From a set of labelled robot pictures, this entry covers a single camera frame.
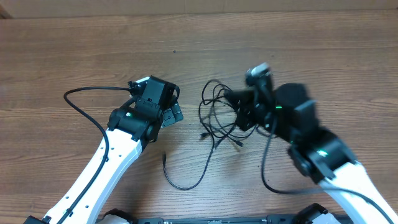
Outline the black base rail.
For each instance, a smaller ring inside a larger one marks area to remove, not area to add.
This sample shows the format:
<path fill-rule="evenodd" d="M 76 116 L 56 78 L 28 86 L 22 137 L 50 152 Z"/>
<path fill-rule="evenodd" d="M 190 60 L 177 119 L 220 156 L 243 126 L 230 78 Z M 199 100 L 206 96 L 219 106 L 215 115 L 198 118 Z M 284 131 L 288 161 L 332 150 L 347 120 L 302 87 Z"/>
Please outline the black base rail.
<path fill-rule="evenodd" d="M 295 215 L 267 215 L 265 217 L 232 217 L 232 218 L 138 218 L 133 224 L 290 224 Z"/>

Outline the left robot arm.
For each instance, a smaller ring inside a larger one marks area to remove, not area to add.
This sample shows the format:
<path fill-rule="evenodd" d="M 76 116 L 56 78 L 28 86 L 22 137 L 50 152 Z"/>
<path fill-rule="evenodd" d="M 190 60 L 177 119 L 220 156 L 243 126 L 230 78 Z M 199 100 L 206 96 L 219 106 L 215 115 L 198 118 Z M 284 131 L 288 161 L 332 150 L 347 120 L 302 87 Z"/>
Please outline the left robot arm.
<path fill-rule="evenodd" d="M 105 202 L 129 166 L 161 128 L 183 119 L 176 84 L 154 76 L 129 82 L 130 98 L 109 116 L 106 128 L 89 120 L 103 138 L 75 183 L 43 218 L 29 216 L 26 223 L 95 223 Z"/>

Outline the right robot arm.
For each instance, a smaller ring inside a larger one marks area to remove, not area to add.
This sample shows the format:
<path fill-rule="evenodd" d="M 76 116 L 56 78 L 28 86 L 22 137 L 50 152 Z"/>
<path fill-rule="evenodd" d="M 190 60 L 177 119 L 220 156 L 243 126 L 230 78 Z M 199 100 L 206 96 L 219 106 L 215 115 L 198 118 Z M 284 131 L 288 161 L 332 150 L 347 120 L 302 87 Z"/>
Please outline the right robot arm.
<path fill-rule="evenodd" d="M 251 87 L 228 90 L 224 97 L 236 111 L 238 127 L 262 126 L 269 137 L 290 144 L 288 155 L 298 171 L 317 184 L 315 189 L 278 191 L 284 195 L 325 192 L 354 223 L 397 223 L 397 214 L 379 193 L 354 152 L 320 125 L 316 101 L 299 83 L 277 89 Z"/>

